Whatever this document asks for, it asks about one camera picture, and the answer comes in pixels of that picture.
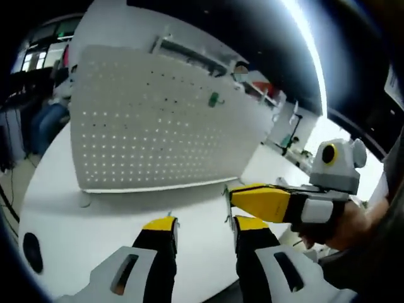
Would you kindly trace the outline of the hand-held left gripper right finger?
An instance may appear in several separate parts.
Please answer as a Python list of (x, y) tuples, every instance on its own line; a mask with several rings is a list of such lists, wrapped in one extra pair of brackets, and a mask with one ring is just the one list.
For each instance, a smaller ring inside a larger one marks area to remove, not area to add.
[(324, 279), (317, 262), (279, 243), (267, 223), (232, 217), (236, 272), (244, 302), (355, 302), (357, 293)]

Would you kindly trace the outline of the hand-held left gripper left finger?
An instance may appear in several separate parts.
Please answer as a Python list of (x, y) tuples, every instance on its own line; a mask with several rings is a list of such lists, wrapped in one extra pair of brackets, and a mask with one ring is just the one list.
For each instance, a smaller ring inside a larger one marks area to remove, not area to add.
[(154, 219), (90, 273), (87, 286), (59, 302), (171, 302), (177, 273), (178, 219)]

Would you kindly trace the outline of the person's right hand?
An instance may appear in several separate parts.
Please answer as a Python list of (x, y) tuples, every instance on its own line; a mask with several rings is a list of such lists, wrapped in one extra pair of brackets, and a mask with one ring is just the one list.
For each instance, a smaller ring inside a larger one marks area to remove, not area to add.
[(364, 240), (371, 225), (371, 213), (360, 208), (353, 201), (349, 201), (337, 220), (333, 235), (323, 242), (332, 249), (346, 250)]

